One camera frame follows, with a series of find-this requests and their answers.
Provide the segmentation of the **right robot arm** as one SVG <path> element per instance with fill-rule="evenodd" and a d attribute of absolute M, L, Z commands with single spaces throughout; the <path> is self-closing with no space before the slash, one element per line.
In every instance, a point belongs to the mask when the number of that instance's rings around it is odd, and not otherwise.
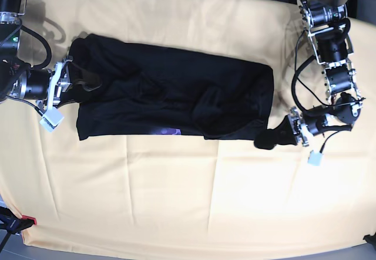
<path fill-rule="evenodd" d="M 48 69 L 52 50 L 47 40 L 23 25 L 27 0 L 1 0 L 1 101 L 14 100 L 39 114 L 54 107 L 79 102 L 85 92 L 100 88 L 99 76 L 82 69 L 67 55 Z M 22 33 L 40 41 L 46 58 L 37 65 L 17 57 Z"/>

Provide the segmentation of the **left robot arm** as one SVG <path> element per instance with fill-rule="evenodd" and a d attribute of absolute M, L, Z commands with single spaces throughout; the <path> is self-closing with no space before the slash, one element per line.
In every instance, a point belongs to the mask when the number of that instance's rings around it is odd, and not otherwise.
<path fill-rule="evenodd" d="M 308 145 L 309 136 L 326 132 L 335 135 L 351 131 L 360 116 L 364 98 L 357 87 L 349 55 L 353 45 L 349 37 L 348 0 L 297 0 L 303 20 L 303 32 L 312 45 L 311 55 L 301 65 L 294 66 L 291 94 L 295 107 L 275 129 L 260 133 L 256 148 L 271 150 L 277 145 Z M 312 62 L 322 66 L 327 101 L 306 109 L 300 103 L 296 84 L 300 73 Z"/>

